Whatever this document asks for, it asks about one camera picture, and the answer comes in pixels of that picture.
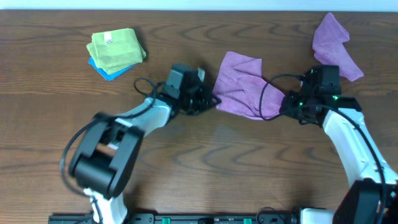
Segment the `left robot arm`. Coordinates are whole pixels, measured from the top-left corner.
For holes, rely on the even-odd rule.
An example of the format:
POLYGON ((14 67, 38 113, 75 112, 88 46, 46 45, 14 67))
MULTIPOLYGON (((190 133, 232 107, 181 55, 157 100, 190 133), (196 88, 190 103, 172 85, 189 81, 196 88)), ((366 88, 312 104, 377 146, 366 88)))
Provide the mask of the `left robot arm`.
POLYGON ((220 104, 204 84, 176 89, 159 83, 138 107, 122 114, 98 113, 72 137, 81 141, 68 173, 90 199, 95 223, 123 223, 126 187, 144 138, 168 124, 179 112, 198 115, 220 104))

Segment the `purple cloth with tag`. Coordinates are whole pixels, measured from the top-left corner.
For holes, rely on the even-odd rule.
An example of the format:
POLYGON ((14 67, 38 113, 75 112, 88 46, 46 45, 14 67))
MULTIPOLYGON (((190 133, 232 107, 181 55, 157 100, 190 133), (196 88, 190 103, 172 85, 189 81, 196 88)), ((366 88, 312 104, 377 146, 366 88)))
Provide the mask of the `purple cloth with tag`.
POLYGON ((213 94, 216 109, 253 120, 279 114, 285 95, 262 77, 262 60, 227 52, 221 63, 213 94))

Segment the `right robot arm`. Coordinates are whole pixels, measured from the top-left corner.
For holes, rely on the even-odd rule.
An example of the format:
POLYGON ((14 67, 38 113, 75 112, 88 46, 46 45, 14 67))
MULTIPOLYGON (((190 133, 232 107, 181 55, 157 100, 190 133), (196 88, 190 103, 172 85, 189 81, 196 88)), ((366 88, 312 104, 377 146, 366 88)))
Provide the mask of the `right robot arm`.
POLYGON ((336 210, 302 208, 297 223, 397 223, 397 173, 379 152, 355 98, 290 91, 280 112, 324 130, 349 183, 336 210))

